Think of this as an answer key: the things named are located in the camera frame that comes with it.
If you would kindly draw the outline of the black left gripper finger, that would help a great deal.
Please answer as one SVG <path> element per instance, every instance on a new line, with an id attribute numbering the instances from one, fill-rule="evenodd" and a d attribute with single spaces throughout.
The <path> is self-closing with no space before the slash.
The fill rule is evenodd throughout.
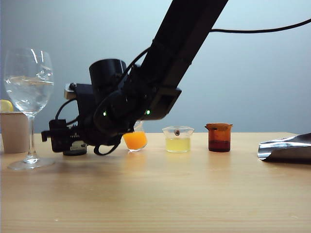
<path id="1" fill-rule="evenodd" d="M 49 121 L 49 130 L 41 132 L 42 142 L 51 139 L 53 152 L 69 151 L 72 145 L 70 129 L 65 119 L 53 119 Z"/>

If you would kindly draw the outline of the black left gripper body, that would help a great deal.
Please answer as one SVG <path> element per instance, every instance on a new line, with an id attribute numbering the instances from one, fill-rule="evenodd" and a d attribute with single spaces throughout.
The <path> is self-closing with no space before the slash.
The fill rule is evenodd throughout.
<path id="1" fill-rule="evenodd" d="M 71 83 L 78 105 L 78 126 L 76 129 L 82 140 L 92 146 L 118 145 L 125 133 L 134 131 L 135 120 L 126 117 L 119 91 L 109 94 L 99 103 L 95 100 L 90 84 Z"/>

